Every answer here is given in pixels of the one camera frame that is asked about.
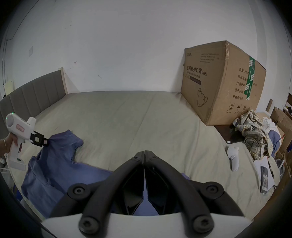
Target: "screw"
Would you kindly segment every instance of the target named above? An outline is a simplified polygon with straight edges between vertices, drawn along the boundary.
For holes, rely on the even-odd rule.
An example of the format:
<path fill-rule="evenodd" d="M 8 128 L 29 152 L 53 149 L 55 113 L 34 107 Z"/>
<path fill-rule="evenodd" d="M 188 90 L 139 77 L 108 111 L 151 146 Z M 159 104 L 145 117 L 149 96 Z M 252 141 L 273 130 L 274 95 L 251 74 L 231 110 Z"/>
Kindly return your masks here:
<path fill-rule="evenodd" d="M 84 193 L 84 189 L 81 188 L 81 187 L 76 187 L 74 190 L 73 190 L 73 193 L 74 194 L 77 194 L 77 195 L 81 195 Z"/>
<path fill-rule="evenodd" d="M 213 228 L 213 220 L 209 216 L 199 216 L 193 221 L 193 229 L 198 233 L 205 233 Z"/>
<path fill-rule="evenodd" d="M 79 222 L 79 229 L 86 234 L 95 234 L 99 231 L 100 226 L 96 219 L 83 217 Z"/>
<path fill-rule="evenodd" d="M 211 185 L 207 188 L 207 191 L 210 192 L 211 194 L 215 194 L 218 192 L 218 188 L 214 185 Z"/>

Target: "blue clothing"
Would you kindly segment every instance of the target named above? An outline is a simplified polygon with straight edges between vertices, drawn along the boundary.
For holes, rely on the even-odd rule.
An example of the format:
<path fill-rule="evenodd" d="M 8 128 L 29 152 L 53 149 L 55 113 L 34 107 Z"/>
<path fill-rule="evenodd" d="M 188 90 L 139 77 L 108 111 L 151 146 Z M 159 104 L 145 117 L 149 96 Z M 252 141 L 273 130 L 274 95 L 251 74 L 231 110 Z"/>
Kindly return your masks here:
<path fill-rule="evenodd" d="M 45 218 L 71 185 L 105 180 L 111 174 L 108 170 L 74 162 L 75 150 L 81 145 L 83 141 L 68 130 L 51 136 L 49 146 L 29 161 L 21 190 Z"/>
<path fill-rule="evenodd" d="M 280 139 L 281 137 L 279 136 L 279 134 L 275 131 L 275 130 L 270 130 L 270 132 L 268 133 L 268 136 L 270 137 L 270 140 L 273 143 L 273 152 L 272 152 L 272 157 L 274 157 L 276 151 L 279 149 L 279 147 L 281 146 L 280 144 Z"/>

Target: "bed headboard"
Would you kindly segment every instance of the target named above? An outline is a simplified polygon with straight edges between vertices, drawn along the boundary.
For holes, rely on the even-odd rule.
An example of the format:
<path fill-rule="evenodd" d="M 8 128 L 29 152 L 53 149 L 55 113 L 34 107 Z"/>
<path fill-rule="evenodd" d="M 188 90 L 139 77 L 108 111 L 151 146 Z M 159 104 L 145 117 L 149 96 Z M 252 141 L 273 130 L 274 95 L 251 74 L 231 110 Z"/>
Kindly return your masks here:
<path fill-rule="evenodd" d="M 67 93 L 63 68 L 38 77 L 11 92 L 0 101 L 0 139 L 8 135 L 5 118 L 9 113 L 14 112 L 27 121 Z"/>

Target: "mattress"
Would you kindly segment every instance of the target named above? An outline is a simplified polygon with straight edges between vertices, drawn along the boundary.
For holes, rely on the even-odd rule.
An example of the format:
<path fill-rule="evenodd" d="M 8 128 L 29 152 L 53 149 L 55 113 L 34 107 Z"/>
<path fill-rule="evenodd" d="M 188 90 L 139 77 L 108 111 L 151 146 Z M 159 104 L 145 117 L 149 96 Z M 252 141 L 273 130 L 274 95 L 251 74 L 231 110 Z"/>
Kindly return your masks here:
<path fill-rule="evenodd" d="M 259 192 L 260 179 L 244 143 L 239 169 L 232 172 L 227 144 L 213 126 L 206 126 L 181 93 L 108 91 L 67 94 L 41 112 L 35 130 L 45 137 L 71 130 L 84 141 L 75 161 L 114 171 L 139 151 L 150 150 L 180 173 L 198 182 L 220 183 L 248 219 L 273 193 Z M 22 160 L 40 151 L 26 142 Z M 19 191 L 25 171 L 10 169 Z M 33 204 L 25 199 L 37 216 Z"/>

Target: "smartphone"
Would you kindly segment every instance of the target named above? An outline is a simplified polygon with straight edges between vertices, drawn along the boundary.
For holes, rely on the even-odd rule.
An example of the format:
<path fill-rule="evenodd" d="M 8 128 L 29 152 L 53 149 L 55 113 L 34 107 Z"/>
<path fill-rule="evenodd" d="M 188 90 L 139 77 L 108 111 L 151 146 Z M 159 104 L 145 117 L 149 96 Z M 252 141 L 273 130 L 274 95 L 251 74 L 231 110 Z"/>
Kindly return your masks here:
<path fill-rule="evenodd" d="M 267 193 L 268 174 L 267 168 L 261 166 L 261 192 Z"/>

